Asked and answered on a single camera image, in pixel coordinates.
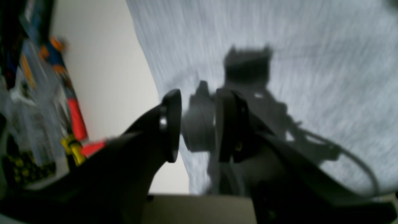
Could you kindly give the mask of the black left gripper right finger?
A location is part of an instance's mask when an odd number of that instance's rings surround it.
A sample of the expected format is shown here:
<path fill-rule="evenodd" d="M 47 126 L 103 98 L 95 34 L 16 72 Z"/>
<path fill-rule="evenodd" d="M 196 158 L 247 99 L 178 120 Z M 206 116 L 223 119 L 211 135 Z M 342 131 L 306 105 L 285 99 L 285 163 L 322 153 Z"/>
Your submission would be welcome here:
<path fill-rule="evenodd" d="M 392 202 L 373 201 L 343 187 L 290 147 L 237 92 L 215 95 L 219 161 L 237 167 L 259 224 L 391 224 Z"/>

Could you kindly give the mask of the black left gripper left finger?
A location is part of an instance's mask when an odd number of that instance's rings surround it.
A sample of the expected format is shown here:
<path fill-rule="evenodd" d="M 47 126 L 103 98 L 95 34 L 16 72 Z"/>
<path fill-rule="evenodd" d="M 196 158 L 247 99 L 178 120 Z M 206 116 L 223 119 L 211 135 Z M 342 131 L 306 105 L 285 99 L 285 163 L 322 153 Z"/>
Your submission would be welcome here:
<path fill-rule="evenodd" d="M 140 224 L 155 174 L 177 159 L 181 114 L 181 92 L 173 89 L 60 180 L 7 194 L 1 214 L 34 224 Z"/>

